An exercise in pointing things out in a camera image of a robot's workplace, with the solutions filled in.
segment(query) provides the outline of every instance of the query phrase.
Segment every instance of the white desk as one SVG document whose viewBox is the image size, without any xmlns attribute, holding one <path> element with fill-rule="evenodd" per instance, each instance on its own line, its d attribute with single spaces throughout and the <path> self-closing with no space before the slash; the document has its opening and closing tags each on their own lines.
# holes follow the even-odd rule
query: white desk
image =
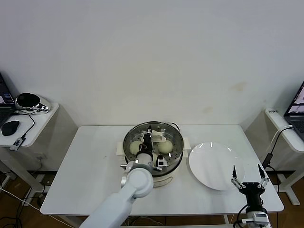
<svg viewBox="0 0 304 228">
<path fill-rule="evenodd" d="M 286 109 L 283 108 L 268 108 L 265 110 L 266 115 L 274 124 L 277 129 L 281 129 L 289 123 L 284 119 L 284 113 Z M 283 138 L 286 140 L 290 148 L 297 153 L 304 153 L 304 141 L 298 136 L 298 134 L 292 130 L 286 130 L 282 132 Z M 292 205 L 300 205 L 300 201 L 292 190 L 291 186 L 300 180 L 304 176 L 304 166 L 295 171 L 287 179 L 284 175 L 278 175 L 281 184 L 279 186 L 279 192 L 285 192 L 289 197 Z"/>
<path fill-rule="evenodd" d="M 260 162 L 240 126 L 189 125 L 180 128 L 181 134 L 189 138 L 192 148 L 208 141 L 220 142 L 232 148 L 244 160 L 245 181 L 260 181 L 257 166 Z M 42 205 L 41 213 L 88 216 L 106 197 L 118 192 L 123 169 L 116 156 L 116 145 L 130 129 L 130 126 L 80 127 Z M 237 189 L 217 191 L 201 184 L 188 168 L 187 159 L 182 161 L 176 176 L 170 184 L 154 188 L 147 197 L 136 200 L 131 215 L 232 214 L 238 213 L 246 204 L 245 196 Z M 269 212 L 284 209 L 271 183 L 267 185 L 262 199 Z"/>
<path fill-rule="evenodd" d="M 21 147 L 29 147 L 35 142 L 35 140 L 38 138 L 44 127 L 47 125 L 49 120 L 57 111 L 58 107 L 59 107 L 58 103 L 52 103 L 52 108 L 48 113 L 41 115 L 32 115 L 32 118 L 35 121 L 35 125 L 26 134 L 25 136 L 26 139 L 21 145 Z M 35 192 L 43 191 L 44 187 L 39 183 L 39 181 L 42 180 L 43 176 L 40 175 L 37 177 L 37 179 L 35 179 L 32 175 L 30 175 L 27 172 L 27 170 L 22 166 L 22 164 L 20 164 L 15 159 L 15 156 L 18 155 L 18 151 L 9 151 L 7 148 L 10 147 L 17 138 L 21 137 L 26 132 L 26 130 L 30 128 L 33 122 L 30 119 L 30 117 L 26 115 L 11 116 L 7 120 L 7 122 L 14 120 L 19 120 L 20 125 L 17 131 L 13 135 L 3 136 L 2 133 L 0 133 L 0 147 L 4 148 L 0 150 L 0 160 L 1 160 L 0 170 L 3 173 L 9 172 L 9 169 L 14 171 L 15 174 L 21 177 L 26 183 L 28 183 L 33 188 L 28 192 L 27 195 L 27 197 L 32 197 L 32 195 L 34 195 Z M 16 178 L 15 174 L 9 173 L 4 181 L 4 184 L 6 184 L 9 179 L 15 179 Z"/>
</svg>

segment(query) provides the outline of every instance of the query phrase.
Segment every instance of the white cable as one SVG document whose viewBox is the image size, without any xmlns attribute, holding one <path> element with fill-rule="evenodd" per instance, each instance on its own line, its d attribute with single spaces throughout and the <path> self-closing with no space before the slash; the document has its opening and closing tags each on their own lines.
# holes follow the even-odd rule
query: white cable
<svg viewBox="0 0 304 228">
<path fill-rule="evenodd" d="M 144 218 L 144 219 L 149 219 L 149 220 L 151 220 L 151 221 L 153 221 L 153 222 L 155 222 L 155 223 L 161 224 L 161 225 L 163 226 L 163 224 L 162 224 L 161 222 L 158 222 L 158 221 L 156 221 L 156 220 L 154 220 L 154 219 L 152 219 L 152 218 L 145 217 L 145 216 L 140 216 L 140 217 L 141 217 L 141 218 Z"/>
<path fill-rule="evenodd" d="M 24 200 L 22 200 L 22 199 L 20 199 L 19 197 L 15 196 L 13 193 L 10 193 L 9 191 L 6 191 L 5 189 L 3 189 L 3 188 L 1 188 L 1 187 L 0 187 L 0 189 L 1 189 L 2 191 L 5 191 L 5 192 L 8 193 L 9 195 L 12 195 L 12 196 L 15 197 L 16 199 L 19 199 L 21 202 L 24 202 L 24 203 L 28 204 L 28 205 L 31 206 L 33 209 L 36 209 L 36 210 L 38 210 L 38 211 L 40 212 L 40 209 L 34 207 L 34 206 L 31 205 L 30 203 L 28 203 L 28 202 L 26 202 L 26 201 L 24 201 Z M 70 226 L 69 224 L 67 224 L 67 223 L 65 223 L 65 222 L 63 222 L 63 221 L 60 221 L 59 219 L 57 219 L 57 218 L 55 218 L 55 217 L 53 217 L 53 216 L 51 216 L 51 215 L 48 215 L 48 216 L 52 217 L 53 219 L 57 220 L 58 222 L 61 222 L 61 223 L 65 224 L 65 225 L 68 226 L 68 227 L 74 228 L 73 226 Z"/>
<path fill-rule="evenodd" d="M 274 140 L 275 140 L 275 138 L 276 138 L 276 135 L 277 135 L 278 133 L 280 133 L 280 131 L 282 131 L 282 130 L 284 130 L 285 128 L 288 128 L 288 127 L 293 127 L 293 126 L 292 126 L 292 125 L 284 126 L 284 127 L 280 128 L 279 130 L 276 131 L 274 137 L 273 137 L 272 140 L 271 140 L 270 145 L 269 145 L 269 146 L 267 147 L 267 149 L 266 149 L 266 152 L 268 152 L 269 148 L 271 148 L 271 145 L 272 145 L 272 143 L 274 142 Z"/>
<path fill-rule="evenodd" d="M 233 219 L 233 217 L 234 217 L 234 214 L 232 215 L 232 218 L 231 218 L 231 220 L 230 220 L 230 224 L 232 224 L 232 219 Z"/>
</svg>

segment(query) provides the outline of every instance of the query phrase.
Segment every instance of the computer mouse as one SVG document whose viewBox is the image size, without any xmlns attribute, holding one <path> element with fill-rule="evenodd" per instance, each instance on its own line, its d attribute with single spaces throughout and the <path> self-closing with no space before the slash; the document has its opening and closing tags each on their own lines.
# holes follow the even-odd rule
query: computer mouse
<svg viewBox="0 0 304 228">
<path fill-rule="evenodd" d="M 18 126 L 19 126 L 20 122 L 18 120 L 15 121 L 9 121 L 7 123 L 5 123 L 2 127 L 1 127 L 1 131 L 2 134 L 4 136 L 9 136 L 12 135 L 16 132 Z"/>
</svg>

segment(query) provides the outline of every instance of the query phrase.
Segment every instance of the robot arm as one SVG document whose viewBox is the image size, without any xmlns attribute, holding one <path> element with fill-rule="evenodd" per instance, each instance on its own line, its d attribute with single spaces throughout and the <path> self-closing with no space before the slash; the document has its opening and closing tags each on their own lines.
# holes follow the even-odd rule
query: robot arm
<svg viewBox="0 0 304 228">
<path fill-rule="evenodd" d="M 126 184 L 109 196 L 80 226 L 81 228 L 117 228 L 128 218 L 135 198 L 148 195 L 153 188 L 153 177 L 144 168 L 133 169 Z"/>
<path fill-rule="evenodd" d="M 250 228 L 271 228 L 268 214 L 262 206 L 261 195 L 265 192 L 265 187 L 269 182 L 269 178 L 265 176 L 264 171 L 258 165 L 261 176 L 260 182 L 243 182 L 237 178 L 237 172 L 233 167 L 231 182 L 238 188 L 238 191 L 246 196 L 247 208 L 246 219 L 237 221 L 236 223 L 242 226 L 247 225 Z"/>
<path fill-rule="evenodd" d="M 144 135 L 144 142 L 140 144 L 136 160 L 124 165 L 122 189 L 98 206 L 80 228 L 120 227 L 130 215 L 135 199 L 147 196 L 153 189 L 152 161 L 152 131 L 149 128 Z"/>
</svg>

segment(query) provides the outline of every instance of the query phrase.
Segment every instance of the white plate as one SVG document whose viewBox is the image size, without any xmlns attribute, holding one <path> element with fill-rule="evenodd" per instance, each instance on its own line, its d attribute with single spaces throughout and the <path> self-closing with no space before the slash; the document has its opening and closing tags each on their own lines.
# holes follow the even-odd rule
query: white plate
<svg viewBox="0 0 304 228">
<path fill-rule="evenodd" d="M 233 165 L 237 178 L 243 181 L 245 170 L 242 159 L 229 147 L 217 142 L 205 142 L 193 148 L 189 165 L 194 176 L 204 185 L 216 190 L 231 190 Z"/>
</svg>

